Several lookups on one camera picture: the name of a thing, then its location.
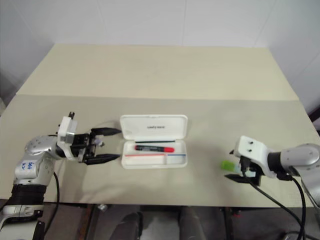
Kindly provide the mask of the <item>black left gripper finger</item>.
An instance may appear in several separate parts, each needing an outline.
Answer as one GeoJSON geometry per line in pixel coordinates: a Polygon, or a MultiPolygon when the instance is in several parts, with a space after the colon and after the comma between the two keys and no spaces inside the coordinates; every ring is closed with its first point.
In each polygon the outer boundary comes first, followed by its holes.
{"type": "Polygon", "coordinates": [[[95,156],[86,156],[85,157],[85,164],[90,165],[98,165],[98,164],[104,164],[108,163],[110,161],[116,160],[120,157],[119,154],[98,154],[95,156]]]}
{"type": "Polygon", "coordinates": [[[113,136],[116,134],[120,134],[121,130],[117,128],[110,128],[110,127],[99,127],[99,128],[92,128],[90,131],[90,137],[95,139],[96,136],[113,136]]]}

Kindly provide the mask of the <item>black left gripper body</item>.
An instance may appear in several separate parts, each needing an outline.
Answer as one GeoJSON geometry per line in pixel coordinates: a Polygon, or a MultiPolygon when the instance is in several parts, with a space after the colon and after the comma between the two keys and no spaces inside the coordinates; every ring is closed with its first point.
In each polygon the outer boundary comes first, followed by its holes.
{"type": "Polygon", "coordinates": [[[83,133],[74,136],[71,152],[78,163],[98,163],[96,158],[96,134],[83,133]]]}

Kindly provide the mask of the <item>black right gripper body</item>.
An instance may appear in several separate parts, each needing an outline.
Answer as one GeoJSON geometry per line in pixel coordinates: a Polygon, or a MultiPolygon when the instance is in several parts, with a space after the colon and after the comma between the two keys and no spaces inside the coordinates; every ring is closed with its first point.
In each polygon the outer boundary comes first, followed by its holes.
{"type": "Polygon", "coordinates": [[[261,185],[261,177],[263,175],[261,168],[244,156],[240,157],[239,163],[243,178],[242,182],[259,187],[261,185]]]}

